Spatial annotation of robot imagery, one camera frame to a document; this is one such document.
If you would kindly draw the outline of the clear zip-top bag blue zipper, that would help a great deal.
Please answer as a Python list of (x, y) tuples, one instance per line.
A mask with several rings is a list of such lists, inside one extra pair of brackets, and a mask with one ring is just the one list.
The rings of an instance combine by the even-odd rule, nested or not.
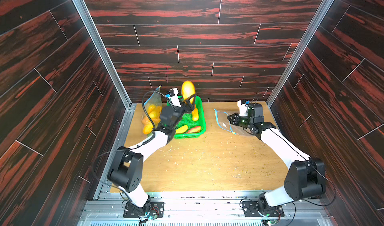
[[(146, 112), (147, 112), (147, 107), (150, 104), (156, 105), (156, 108), (151, 113), (147, 112), (147, 114), (149, 115), (150, 119), (153, 121), (155, 126), (157, 126), (160, 123), (160, 114), (161, 114), (162, 109), (163, 109), (162, 96), (158, 93), (153, 93), (153, 92), (152, 93), (146, 93), (146, 95), (144, 96), (143, 102), (144, 102), (144, 107), (146, 109)], [(142, 115), (143, 126), (145, 124), (151, 123), (150, 119), (148, 118), (148, 116), (145, 113), (143, 113), (143, 115)]]

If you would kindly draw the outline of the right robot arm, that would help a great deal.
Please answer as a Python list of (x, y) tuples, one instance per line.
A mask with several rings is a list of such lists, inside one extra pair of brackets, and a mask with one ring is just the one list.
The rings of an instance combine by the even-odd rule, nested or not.
[(324, 162), (299, 150), (275, 125), (266, 122), (261, 104), (240, 100), (238, 107), (238, 113), (227, 116), (230, 124), (268, 145), (288, 168), (283, 186), (259, 195), (258, 211), (267, 215), (283, 204), (323, 195), (326, 192)]

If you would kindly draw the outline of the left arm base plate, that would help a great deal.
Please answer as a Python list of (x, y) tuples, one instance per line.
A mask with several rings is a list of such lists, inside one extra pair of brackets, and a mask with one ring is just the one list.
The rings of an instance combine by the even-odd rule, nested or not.
[(131, 202), (126, 203), (123, 218), (145, 218), (145, 219), (158, 219), (164, 216), (165, 203), (164, 202), (149, 202), (143, 207), (139, 208)]

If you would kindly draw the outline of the curved yellow mango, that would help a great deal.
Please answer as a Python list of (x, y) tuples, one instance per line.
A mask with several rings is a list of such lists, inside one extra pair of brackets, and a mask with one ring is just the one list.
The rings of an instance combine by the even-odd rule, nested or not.
[(176, 135), (179, 135), (179, 134), (187, 134), (188, 131), (189, 131), (189, 126), (188, 125), (183, 125), (179, 128), (176, 129)]

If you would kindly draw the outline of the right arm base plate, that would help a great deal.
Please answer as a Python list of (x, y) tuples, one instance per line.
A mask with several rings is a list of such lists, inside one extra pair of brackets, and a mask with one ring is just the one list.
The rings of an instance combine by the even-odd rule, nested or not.
[(252, 201), (243, 199), (239, 203), (246, 218), (261, 217), (261, 218), (281, 218), (285, 216), (282, 206), (270, 207), (265, 201)]

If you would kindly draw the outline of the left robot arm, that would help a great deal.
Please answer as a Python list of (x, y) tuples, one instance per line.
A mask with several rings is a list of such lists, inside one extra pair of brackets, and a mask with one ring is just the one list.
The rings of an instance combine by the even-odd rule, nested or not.
[(195, 109), (195, 104), (191, 102), (195, 98), (196, 94), (192, 94), (180, 106), (170, 103), (163, 108), (161, 121), (152, 130), (150, 137), (130, 148), (119, 147), (116, 150), (107, 179), (127, 193), (132, 209), (139, 216), (148, 214), (151, 204), (150, 196), (141, 186), (143, 164), (149, 156), (174, 138), (177, 125), (184, 114), (190, 114)]

